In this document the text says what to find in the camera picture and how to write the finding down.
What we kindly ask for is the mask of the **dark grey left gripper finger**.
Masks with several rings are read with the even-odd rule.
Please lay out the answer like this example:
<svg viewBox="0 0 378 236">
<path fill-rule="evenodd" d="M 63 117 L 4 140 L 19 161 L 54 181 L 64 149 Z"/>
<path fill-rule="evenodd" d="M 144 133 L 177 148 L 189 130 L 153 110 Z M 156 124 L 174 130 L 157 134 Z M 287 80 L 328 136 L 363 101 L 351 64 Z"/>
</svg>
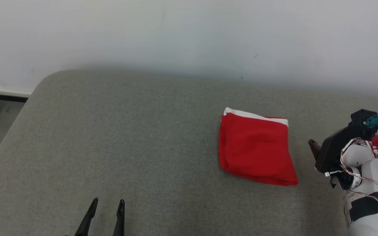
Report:
<svg viewBox="0 0 378 236">
<path fill-rule="evenodd" d="M 125 234 L 125 201 L 120 200 L 119 206 L 116 212 L 116 223 L 113 236 L 124 236 Z"/>
<path fill-rule="evenodd" d="M 88 236 L 90 224 L 93 217 L 95 216 L 97 205 L 98 205 L 98 198 L 96 197 L 93 199 L 92 203 L 90 204 L 90 207 L 88 208 L 88 211 L 86 212 L 84 218 L 82 219 L 74 236 Z"/>
</svg>

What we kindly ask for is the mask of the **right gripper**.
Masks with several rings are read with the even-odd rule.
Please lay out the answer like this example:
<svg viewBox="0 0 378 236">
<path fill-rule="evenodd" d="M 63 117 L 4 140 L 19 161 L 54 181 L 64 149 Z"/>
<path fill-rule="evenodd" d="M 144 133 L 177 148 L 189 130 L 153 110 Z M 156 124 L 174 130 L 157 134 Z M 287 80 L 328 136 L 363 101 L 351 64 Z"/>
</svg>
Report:
<svg viewBox="0 0 378 236">
<path fill-rule="evenodd" d="M 339 170 L 342 149 L 355 138 L 370 141 L 375 134 L 363 132 L 359 127 L 347 126 L 327 137 L 321 145 L 309 139 L 308 144 L 316 161 L 315 169 L 320 173 Z"/>
</svg>

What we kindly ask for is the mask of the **red shorts with number print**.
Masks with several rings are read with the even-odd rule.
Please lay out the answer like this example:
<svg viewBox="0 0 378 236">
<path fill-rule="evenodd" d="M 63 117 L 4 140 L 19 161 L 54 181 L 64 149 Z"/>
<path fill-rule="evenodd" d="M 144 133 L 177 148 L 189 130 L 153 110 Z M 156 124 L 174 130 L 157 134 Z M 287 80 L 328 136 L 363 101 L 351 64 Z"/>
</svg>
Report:
<svg viewBox="0 0 378 236">
<path fill-rule="evenodd" d="M 264 184 L 295 186 L 289 153 L 289 122 L 225 108 L 219 130 L 219 164 L 231 175 Z"/>
</svg>

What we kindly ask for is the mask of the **grey fabric sofa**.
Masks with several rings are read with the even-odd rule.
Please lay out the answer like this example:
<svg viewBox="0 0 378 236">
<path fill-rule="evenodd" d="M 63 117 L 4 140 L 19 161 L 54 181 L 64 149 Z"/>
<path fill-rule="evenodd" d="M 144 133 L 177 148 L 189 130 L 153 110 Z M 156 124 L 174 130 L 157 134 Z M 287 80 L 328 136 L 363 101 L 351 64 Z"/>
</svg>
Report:
<svg viewBox="0 0 378 236">
<path fill-rule="evenodd" d="M 288 119 L 293 187 L 219 167 L 226 107 Z M 342 194 L 314 169 L 321 143 L 378 97 L 249 82 L 68 70 L 33 91 L 0 144 L 0 236 L 74 235 L 94 198 L 89 235 L 345 236 Z"/>
</svg>

